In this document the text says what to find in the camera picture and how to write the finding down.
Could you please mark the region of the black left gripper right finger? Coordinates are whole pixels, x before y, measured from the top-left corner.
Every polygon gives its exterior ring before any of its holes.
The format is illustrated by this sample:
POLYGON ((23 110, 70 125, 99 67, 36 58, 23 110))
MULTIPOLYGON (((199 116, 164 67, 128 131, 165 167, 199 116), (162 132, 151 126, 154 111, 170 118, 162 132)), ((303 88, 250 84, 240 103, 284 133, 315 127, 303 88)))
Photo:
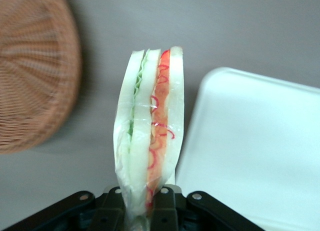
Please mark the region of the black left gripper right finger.
POLYGON ((178 214, 175 192, 164 186, 154 197, 150 219, 151 231, 177 231, 178 214))

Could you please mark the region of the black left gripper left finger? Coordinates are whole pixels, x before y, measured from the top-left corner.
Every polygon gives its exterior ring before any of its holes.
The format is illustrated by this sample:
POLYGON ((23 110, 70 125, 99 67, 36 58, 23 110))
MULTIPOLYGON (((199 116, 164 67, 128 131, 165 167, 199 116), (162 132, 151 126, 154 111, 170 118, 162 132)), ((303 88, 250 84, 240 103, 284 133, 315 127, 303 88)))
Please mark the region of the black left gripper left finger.
POLYGON ((119 186, 109 189, 97 198, 92 218, 93 231, 123 231, 125 204, 119 186))

